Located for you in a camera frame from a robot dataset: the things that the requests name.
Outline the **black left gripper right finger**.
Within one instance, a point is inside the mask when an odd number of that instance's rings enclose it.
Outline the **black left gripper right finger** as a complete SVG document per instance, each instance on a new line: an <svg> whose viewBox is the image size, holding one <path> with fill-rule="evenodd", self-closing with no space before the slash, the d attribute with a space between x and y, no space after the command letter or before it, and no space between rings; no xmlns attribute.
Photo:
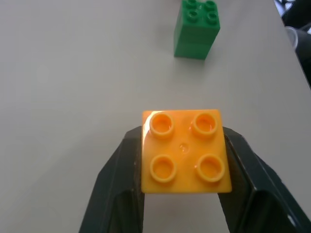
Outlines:
<svg viewBox="0 0 311 233"><path fill-rule="evenodd" d="M281 178L245 138L224 128L232 183L219 194L230 233L311 233L311 221Z"/></svg>

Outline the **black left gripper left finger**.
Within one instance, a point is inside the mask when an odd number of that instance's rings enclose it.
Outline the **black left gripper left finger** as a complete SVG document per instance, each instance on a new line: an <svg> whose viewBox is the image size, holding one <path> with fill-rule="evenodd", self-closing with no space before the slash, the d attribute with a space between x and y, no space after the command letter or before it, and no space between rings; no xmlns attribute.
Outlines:
<svg viewBox="0 0 311 233"><path fill-rule="evenodd" d="M142 233L141 129L128 131L97 176L79 233Z"/></svg>

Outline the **orange studded building block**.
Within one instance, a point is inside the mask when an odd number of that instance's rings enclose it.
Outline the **orange studded building block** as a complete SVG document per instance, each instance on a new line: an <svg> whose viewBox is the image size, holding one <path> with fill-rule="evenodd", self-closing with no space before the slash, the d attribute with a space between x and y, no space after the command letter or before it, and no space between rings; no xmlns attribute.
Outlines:
<svg viewBox="0 0 311 233"><path fill-rule="evenodd" d="M143 193L232 191L219 110L144 111L141 136Z"/></svg>

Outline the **clear plastic cup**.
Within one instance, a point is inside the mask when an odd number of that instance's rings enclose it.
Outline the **clear plastic cup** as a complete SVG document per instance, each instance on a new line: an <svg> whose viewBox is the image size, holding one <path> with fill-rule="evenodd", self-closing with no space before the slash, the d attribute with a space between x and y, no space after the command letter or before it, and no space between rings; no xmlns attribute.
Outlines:
<svg viewBox="0 0 311 233"><path fill-rule="evenodd" d="M293 27L286 26L285 30L286 30L286 33L288 35L288 38L291 42L293 49L296 50L298 46L298 34L297 34L296 29Z"/></svg>

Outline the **green studded building block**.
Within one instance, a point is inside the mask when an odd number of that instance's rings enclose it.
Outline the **green studded building block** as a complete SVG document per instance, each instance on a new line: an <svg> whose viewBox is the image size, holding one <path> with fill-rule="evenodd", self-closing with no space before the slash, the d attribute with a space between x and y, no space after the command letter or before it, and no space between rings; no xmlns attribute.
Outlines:
<svg viewBox="0 0 311 233"><path fill-rule="evenodd" d="M220 30L213 0L182 0L173 35L175 57L205 60Z"/></svg>

